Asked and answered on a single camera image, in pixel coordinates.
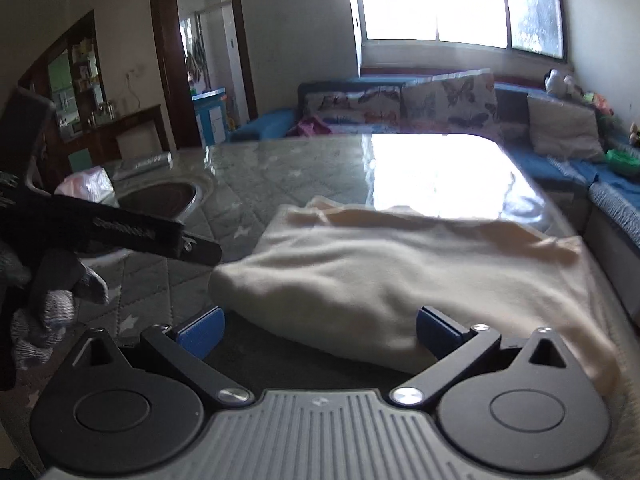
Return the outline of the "gloved left hand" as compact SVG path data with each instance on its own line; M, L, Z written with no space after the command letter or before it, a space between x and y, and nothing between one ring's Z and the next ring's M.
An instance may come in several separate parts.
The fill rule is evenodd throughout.
M108 303L104 279L72 252L32 260L1 247L1 389L20 370L47 363L73 324L77 299Z

